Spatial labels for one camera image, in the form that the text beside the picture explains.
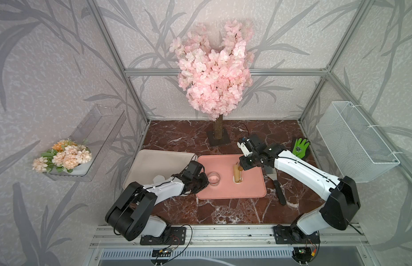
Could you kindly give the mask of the wooden rolling pin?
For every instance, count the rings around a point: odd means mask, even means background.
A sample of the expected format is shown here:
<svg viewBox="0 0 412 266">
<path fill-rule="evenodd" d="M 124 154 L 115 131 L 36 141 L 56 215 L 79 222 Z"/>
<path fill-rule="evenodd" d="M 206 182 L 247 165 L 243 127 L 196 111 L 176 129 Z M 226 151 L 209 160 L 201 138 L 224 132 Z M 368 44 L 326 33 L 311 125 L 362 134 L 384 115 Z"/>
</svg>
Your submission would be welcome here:
<svg viewBox="0 0 412 266">
<path fill-rule="evenodd" d="M 239 171 L 239 164 L 238 163 L 234 165 L 233 171 L 234 171 L 234 176 L 241 176 L 242 177 L 242 175 L 241 175 L 242 171 Z"/>
</svg>

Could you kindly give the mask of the white dough ball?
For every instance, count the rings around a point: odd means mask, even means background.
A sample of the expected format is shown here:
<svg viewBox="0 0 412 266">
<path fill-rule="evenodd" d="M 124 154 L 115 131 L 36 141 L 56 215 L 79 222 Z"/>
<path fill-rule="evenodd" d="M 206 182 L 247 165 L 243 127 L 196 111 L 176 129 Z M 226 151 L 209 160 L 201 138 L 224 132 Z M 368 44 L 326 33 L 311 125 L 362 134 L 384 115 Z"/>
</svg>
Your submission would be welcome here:
<svg viewBox="0 0 412 266">
<path fill-rule="evenodd" d="M 241 176 L 233 176 L 233 183 L 235 183 L 235 184 L 242 183 L 242 177 Z"/>
</svg>

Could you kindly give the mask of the pink silicone mat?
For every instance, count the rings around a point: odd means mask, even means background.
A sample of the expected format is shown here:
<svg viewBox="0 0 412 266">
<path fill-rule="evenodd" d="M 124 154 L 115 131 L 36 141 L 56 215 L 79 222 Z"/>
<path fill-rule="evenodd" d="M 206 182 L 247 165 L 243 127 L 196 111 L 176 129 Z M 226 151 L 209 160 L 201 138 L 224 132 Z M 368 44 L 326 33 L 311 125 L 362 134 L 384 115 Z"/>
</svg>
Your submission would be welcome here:
<svg viewBox="0 0 412 266">
<path fill-rule="evenodd" d="M 252 168 L 242 171 L 242 181 L 234 182 L 234 165 L 240 155 L 203 155 L 198 161 L 205 167 L 206 174 L 215 172 L 220 176 L 218 185 L 208 185 L 197 193 L 200 200 L 219 200 L 233 198 L 261 198 L 266 195 L 266 186 L 262 169 Z"/>
</svg>

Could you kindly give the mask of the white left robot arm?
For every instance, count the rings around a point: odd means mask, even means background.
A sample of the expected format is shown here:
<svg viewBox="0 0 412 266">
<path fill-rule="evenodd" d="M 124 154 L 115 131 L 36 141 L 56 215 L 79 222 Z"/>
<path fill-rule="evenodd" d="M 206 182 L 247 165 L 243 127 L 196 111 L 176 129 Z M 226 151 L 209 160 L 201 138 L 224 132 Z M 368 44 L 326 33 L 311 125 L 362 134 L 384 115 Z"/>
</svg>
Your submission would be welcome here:
<svg viewBox="0 0 412 266">
<path fill-rule="evenodd" d="M 164 242 L 171 235 L 171 225 L 152 215 L 154 207 L 173 197 L 197 194 L 209 185 L 205 167 L 197 162 L 189 164 L 170 178 L 152 185 L 130 183 L 105 216 L 115 235 L 132 241 L 138 236 L 159 238 Z"/>
</svg>

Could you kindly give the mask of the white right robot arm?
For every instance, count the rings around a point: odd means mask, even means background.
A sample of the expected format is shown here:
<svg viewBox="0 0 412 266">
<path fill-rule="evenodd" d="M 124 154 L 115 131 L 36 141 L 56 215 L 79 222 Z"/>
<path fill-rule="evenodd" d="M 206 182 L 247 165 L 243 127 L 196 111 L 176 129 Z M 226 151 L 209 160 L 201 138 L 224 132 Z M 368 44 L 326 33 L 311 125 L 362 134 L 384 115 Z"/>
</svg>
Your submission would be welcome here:
<svg viewBox="0 0 412 266">
<path fill-rule="evenodd" d="M 324 200 L 324 204 L 297 218 L 289 227 L 277 226 L 278 234 L 286 234 L 296 242 L 332 227 L 344 231 L 361 208 L 356 182 L 345 176 L 328 174 L 295 156 L 279 144 L 267 145 L 256 134 L 238 140 L 243 156 L 240 166 L 244 170 L 269 166 L 300 181 Z"/>
</svg>

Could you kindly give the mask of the green work glove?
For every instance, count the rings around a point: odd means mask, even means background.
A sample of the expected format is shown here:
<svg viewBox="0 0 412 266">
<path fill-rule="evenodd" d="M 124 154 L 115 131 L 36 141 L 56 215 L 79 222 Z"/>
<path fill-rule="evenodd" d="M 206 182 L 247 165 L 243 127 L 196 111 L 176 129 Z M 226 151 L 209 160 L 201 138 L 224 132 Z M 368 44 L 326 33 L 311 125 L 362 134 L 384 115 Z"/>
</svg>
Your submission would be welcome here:
<svg viewBox="0 0 412 266">
<path fill-rule="evenodd" d="M 306 138 L 293 138 L 291 143 L 291 152 L 298 158 L 306 161 L 310 155 L 310 142 Z"/>
</svg>

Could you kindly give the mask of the beige silicone mat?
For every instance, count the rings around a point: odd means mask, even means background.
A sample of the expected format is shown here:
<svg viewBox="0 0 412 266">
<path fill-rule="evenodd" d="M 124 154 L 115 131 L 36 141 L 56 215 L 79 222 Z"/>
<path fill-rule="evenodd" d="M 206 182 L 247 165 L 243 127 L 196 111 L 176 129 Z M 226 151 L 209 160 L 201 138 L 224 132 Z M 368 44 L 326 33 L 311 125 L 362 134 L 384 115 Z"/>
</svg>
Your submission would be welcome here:
<svg viewBox="0 0 412 266">
<path fill-rule="evenodd" d="M 140 185 L 153 184 L 158 175 L 163 176 L 163 179 L 170 178 L 171 175 L 180 173 L 193 160 L 198 160 L 198 156 L 194 153 L 140 150 L 128 171 L 122 188 L 126 189 L 132 182 Z"/>
</svg>

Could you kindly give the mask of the artificial cherry blossom tree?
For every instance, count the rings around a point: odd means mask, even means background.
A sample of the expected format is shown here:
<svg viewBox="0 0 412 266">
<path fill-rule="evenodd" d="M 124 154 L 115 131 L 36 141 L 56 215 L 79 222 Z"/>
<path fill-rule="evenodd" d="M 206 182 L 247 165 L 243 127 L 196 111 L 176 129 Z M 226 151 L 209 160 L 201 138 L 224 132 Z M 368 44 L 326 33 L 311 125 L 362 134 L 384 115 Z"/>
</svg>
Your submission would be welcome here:
<svg viewBox="0 0 412 266">
<path fill-rule="evenodd" d="M 254 53 L 247 45 L 254 32 L 252 24 L 228 21 L 218 48 L 209 42 L 208 29 L 202 24 L 188 32 L 185 40 L 173 39 L 169 51 L 177 58 L 178 85 L 195 110 L 213 121 L 213 138 L 224 137 L 223 117 L 241 102 L 244 90 L 252 86 L 249 65 Z"/>
</svg>

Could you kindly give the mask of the peach artificial flower bouquet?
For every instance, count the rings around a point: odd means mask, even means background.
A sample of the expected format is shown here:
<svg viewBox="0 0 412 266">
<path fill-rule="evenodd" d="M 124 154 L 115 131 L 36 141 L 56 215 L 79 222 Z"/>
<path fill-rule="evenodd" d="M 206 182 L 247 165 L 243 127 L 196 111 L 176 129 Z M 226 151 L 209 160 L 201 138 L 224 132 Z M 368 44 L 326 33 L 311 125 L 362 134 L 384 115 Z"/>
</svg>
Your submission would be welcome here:
<svg viewBox="0 0 412 266">
<path fill-rule="evenodd" d="M 32 169 L 39 173 L 66 172 L 73 174 L 75 168 L 85 166 L 92 161 L 90 149 L 83 144 L 66 139 L 55 143 L 51 149 L 34 159 Z"/>
</svg>

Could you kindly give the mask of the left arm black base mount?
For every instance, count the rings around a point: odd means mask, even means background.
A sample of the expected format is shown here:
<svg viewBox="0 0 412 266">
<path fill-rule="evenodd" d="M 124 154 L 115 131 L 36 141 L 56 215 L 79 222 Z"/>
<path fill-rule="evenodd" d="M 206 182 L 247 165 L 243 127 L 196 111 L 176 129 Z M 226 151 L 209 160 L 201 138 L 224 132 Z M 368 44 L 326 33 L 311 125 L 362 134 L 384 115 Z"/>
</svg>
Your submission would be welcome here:
<svg viewBox="0 0 412 266">
<path fill-rule="evenodd" d="M 149 217 L 141 232 L 141 246 L 178 246 L 185 243 L 187 227 L 173 227 L 157 216 Z"/>
</svg>

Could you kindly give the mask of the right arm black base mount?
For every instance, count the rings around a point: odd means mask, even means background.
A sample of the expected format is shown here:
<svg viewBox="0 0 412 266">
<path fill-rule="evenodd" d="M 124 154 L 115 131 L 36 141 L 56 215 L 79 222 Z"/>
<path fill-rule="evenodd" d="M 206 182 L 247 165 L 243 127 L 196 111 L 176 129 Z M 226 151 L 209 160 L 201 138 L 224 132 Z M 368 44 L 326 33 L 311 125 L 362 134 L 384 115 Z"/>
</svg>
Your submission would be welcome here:
<svg viewBox="0 0 412 266">
<path fill-rule="evenodd" d="M 276 244 L 320 244 L 319 231 L 315 231 L 310 235 L 304 234 L 297 226 L 300 219 L 299 216 L 289 226 L 277 225 L 273 227 L 274 238 Z"/>
</svg>

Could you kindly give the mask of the clear plastic wall shelf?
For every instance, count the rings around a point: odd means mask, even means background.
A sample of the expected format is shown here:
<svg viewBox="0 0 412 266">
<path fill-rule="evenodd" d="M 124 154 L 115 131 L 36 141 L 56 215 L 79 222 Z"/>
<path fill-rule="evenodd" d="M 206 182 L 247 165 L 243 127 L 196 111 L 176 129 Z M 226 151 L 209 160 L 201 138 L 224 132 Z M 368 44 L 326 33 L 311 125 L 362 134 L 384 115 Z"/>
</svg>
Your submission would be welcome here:
<svg viewBox="0 0 412 266">
<path fill-rule="evenodd" d="M 91 182 L 126 119 L 124 110 L 96 104 L 69 137 L 77 144 L 84 144 L 90 149 L 91 161 L 75 167 L 70 174 L 66 171 L 59 173 L 52 170 L 45 175 L 54 181 Z"/>
</svg>

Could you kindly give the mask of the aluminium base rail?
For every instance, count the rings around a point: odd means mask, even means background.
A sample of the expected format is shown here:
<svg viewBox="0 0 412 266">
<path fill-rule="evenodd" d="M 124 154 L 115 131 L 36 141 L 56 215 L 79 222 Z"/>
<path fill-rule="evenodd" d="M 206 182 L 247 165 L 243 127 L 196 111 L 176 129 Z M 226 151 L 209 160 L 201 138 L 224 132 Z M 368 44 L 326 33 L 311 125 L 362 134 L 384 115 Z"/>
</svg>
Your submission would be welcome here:
<svg viewBox="0 0 412 266">
<path fill-rule="evenodd" d="M 161 245 L 148 241 L 141 244 L 141 237 L 127 241 L 113 233 L 109 226 L 99 226 L 89 245 L 84 264 L 94 260 L 151 258 Z M 364 266 L 380 265 L 362 228 L 358 223 L 344 231 L 325 228 L 314 233 L 307 244 L 290 244 L 280 241 L 273 225 L 191 225 L 175 239 L 171 257 L 184 258 L 290 258 L 296 247 L 317 247 L 322 253 L 326 247 L 352 247 Z"/>
</svg>

